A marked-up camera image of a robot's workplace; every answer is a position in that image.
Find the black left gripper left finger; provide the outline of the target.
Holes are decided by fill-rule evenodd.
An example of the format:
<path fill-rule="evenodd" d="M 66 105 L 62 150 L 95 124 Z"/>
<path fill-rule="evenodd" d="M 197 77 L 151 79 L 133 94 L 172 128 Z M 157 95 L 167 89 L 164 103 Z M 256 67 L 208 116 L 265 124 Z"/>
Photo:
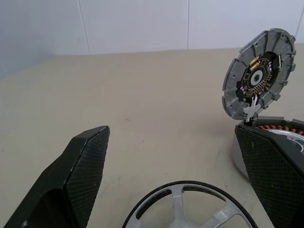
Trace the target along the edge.
<path fill-rule="evenodd" d="M 73 137 L 3 228 L 86 228 L 102 181 L 109 136 L 109 126 L 99 126 Z"/>

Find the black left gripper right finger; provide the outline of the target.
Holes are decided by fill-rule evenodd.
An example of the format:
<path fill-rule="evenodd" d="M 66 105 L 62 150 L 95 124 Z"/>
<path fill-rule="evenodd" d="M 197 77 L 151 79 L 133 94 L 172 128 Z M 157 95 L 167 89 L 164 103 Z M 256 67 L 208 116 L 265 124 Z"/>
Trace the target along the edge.
<path fill-rule="evenodd" d="M 235 128 L 249 181 L 275 228 L 304 228 L 304 153 L 282 135 Z"/>

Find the small round metal object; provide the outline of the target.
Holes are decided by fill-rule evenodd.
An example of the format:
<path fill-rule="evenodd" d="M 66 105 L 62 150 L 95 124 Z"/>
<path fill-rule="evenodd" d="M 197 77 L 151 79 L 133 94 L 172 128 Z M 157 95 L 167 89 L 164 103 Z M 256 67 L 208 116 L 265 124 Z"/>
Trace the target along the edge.
<path fill-rule="evenodd" d="M 304 155 L 304 121 L 275 116 L 259 116 L 248 123 L 241 122 L 241 125 L 247 125 L 260 130 L 266 130 L 284 137 Z M 234 136 L 231 148 L 232 161 L 238 170 L 248 177 L 245 164 L 243 162 L 241 149 L 237 137 Z"/>

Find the silver spoked rotor wheel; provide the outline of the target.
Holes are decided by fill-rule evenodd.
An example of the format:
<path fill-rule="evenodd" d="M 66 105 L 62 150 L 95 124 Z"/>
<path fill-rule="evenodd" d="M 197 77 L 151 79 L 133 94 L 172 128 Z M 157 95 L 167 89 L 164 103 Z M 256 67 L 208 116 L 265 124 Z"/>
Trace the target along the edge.
<path fill-rule="evenodd" d="M 184 217 L 182 194 L 186 191 L 204 192 L 215 196 L 224 201 L 225 206 L 218 212 L 215 212 L 203 225 L 199 226 L 186 220 Z M 147 228 L 140 221 L 141 216 L 154 203 L 168 195 L 172 196 L 171 199 L 174 213 L 174 221 L 168 226 L 168 228 L 219 228 L 235 215 L 241 216 L 246 222 L 248 228 L 258 228 L 250 214 L 231 195 L 216 186 L 193 180 L 171 182 L 148 193 L 131 210 L 122 228 Z"/>

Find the grey motor cover with circuit board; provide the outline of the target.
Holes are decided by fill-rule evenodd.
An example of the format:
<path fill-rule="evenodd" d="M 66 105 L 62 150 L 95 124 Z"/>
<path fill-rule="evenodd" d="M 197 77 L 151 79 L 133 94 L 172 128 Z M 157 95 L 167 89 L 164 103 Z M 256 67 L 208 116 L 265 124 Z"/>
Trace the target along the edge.
<path fill-rule="evenodd" d="M 295 70 L 296 38 L 281 28 L 265 30 L 231 62 L 223 82 L 226 114 L 252 126 L 288 84 Z"/>

